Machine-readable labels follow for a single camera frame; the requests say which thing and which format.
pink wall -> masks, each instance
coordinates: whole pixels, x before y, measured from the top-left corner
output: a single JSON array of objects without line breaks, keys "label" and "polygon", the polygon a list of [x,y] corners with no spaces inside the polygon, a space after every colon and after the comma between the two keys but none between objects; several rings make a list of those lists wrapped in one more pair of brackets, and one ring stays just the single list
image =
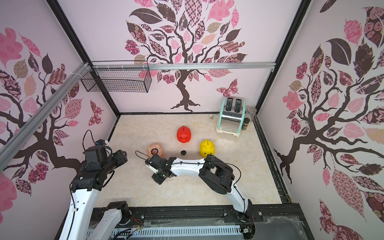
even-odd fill
[{"label": "pink wall", "polygon": [[[81,60],[44,0],[5,2],[0,11],[3,146]],[[106,139],[115,120],[101,93],[88,93],[81,83],[68,93],[0,173],[1,238],[53,239],[84,160],[84,133]],[[87,136],[85,147],[92,144]]]},{"label": "pink wall", "polygon": [[314,1],[259,114],[315,239],[383,238],[383,22],[383,1]]}]

metal frame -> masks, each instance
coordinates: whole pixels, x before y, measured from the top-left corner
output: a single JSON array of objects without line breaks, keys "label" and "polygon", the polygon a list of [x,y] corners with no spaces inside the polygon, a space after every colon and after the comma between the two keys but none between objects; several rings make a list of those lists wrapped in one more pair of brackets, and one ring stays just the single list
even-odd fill
[{"label": "metal frame", "polygon": [[7,166],[13,159],[20,148],[31,138],[44,120],[52,113],[57,105],[63,100],[65,95],[72,89],[72,87],[89,71],[88,64],[83,63],[65,80],[63,84],[21,127],[13,138],[0,149],[0,171]]}]

piggy bank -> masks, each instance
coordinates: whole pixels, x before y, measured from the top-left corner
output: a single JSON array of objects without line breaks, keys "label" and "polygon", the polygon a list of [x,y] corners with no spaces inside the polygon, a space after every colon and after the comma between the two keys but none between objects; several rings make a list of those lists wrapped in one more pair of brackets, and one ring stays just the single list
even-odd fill
[{"label": "piggy bank", "polygon": [[157,154],[159,157],[163,158],[164,150],[158,143],[153,143],[147,148],[147,155],[149,157],[152,157],[154,154]]},{"label": "piggy bank", "polygon": [[191,140],[191,130],[185,126],[180,127],[177,130],[177,140],[182,143],[189,142]]}]

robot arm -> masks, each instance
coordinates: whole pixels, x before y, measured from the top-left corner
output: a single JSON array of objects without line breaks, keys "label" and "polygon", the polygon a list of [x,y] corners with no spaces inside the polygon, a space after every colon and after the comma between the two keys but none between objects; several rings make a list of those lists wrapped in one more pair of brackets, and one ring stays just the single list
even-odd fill
[{"label": "robot arm", "polygon": [[[233,169],[213,155],[209,154],[205,159],[199,160],[176,157],[166,160],[155,154],[145,163],[154,172],[152,178],[158,184],[162,184],[167,177],[199,176],[213,191],[226,195],[236,211],[247,216],[250,214],[249,205],[252,203],[237,187]],[[215,173],[211,172],[213,168],[216,168]]]}]

tree decal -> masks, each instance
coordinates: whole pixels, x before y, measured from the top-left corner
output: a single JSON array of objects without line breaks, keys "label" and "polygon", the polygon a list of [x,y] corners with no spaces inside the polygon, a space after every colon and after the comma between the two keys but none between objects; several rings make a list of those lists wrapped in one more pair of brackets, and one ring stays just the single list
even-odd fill
[{"label": "tree decal", "polygon": [[[143,63],[143,60],[158,64],[236,63],[243,61],[246,56],[238,53],[245,42],[235,42],[240,29],[229,29],[230,26],[236,27],[239,21],[239,13],[236,8],[233,8],[234,0],[227,2],[225,0],[185,0],[184,3],[182,0],[170,0],[161,3],[154,1],[154,4],[152,1],[143,0],[135,0],[135,2],[145,8],[134,10],[130,14],[130,20],[126,22],[133,39],[126,41],[125,49],[135,55],[136,64]],[[207,4],[206,20],[202,18],[204,11],[202,4]],[[212,20],[214,22],[208,25],[207,22]],[[188,106],[200,106],[200,104],[190,99],[185,81],[187,79],[190,82],[202,79],[212,81],[212,77],[220,78],[229,73],[228,69],[205,71],[190,69],[151,71],[151,76],[156,76],[157,82],[173,83],[180,90],[183,99],[171,109],[184,106],[185,110],[192,112]],[[221,93],[227,96],[236,92],[237,87],[234,85],[233,88]]]},{"label": "tree decal", "polygon": [[[298,80],[289,86],[291,91],[283,97],[283,102],[291,111],[287,118],[295,136],[287,155],[276,149],[275,152],[281,159],[281,171],[285,168],[292,183],[290,164],[300,147],[309,145],[307,154],[312,156],[313,163],[323,163],[325,185],[332,183],[339,196],[363,218],[365,199],[374,214],[384,221],[382,193],[367,190],[384,192],[370,178],[379,174],[383,166],[362,164],[354,156],[354,153],[364,152],[367,158],[384,158],[382,153],[365,146],[374,142],[384,144],[384,129],[374,127],[384,122],[384,107],[376,107],[384,101],[381,86],[384,68],[380,68],[384,52],[384,8],[366,7],[364,10],[367,14],[364,34],[357,20],[346,21],[344,32],[347,41],[334,38],[322,43],[309,64],[304,62],[297,67]],[[330,53],[324,53],[323,45],[330,45]],[[370,142],[361,139],[365,135]],[[332,218],[322,218],[321,224],[327,233],[348,233],[353,235],[353,239],[361,239],[349,228],[335,226]]]}]

